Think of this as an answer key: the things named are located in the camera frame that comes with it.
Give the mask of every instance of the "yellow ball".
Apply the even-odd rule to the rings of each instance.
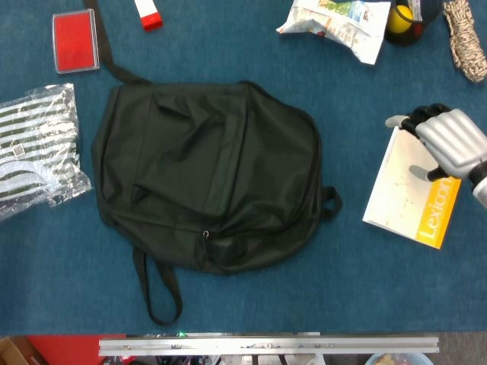
[[[405,5],[398,5],[397,9],[401,12],[403,17],[412,20],[412,12],[408,6]],[[411,23],[405,21],[401,18],[395,7],[390,9],[389,13],[389,21],[387,22],[387,29],[392,33],[404,33],[411,27]]]

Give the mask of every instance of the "blue carpet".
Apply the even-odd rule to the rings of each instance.
[[[376,66],[312,35],[279,36],[292,1],[159,0],[162,30],[146,34],[133,1],[103,0],[115,60],[154,81],[261,84],[315,118],[323,181],[345,205],[288,261],[219,277],[177,269],[185,309],[158,328],[148,318],[131,247],[105,227],[94,192],[42,205],[0,224],[0,334],[75,332],[395,332],[487,330],[487,212],[464,184],[441,251],[361,222],[390,130],[384,120],[441,101],[487,130],[485,85],[454,68],[445,20],[414,46],[384,44]],[[487,8],[471,0],[487,45]],[[75,84],[81,164],[109,89],[105,69],[64,75],[53,64],[51,17],[81,0],[5,0],[0,14],[0,101],[47,84]],[[150,266],[161,314],[173,304]]]

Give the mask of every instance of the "yellow book spine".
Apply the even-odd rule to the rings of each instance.
[[[417,241],[441,248],[460,184],[461,180],[453,177],[433,182],[416,233]]]

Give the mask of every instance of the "book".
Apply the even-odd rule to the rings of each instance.
[[[428,181],[436,167],[420,140],[396,127],[362,220],[440,249],[461,180]]]

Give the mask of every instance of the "red box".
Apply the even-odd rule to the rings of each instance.
[[[60,74],[100,68],[94,11],[54,14],[53,48]]]

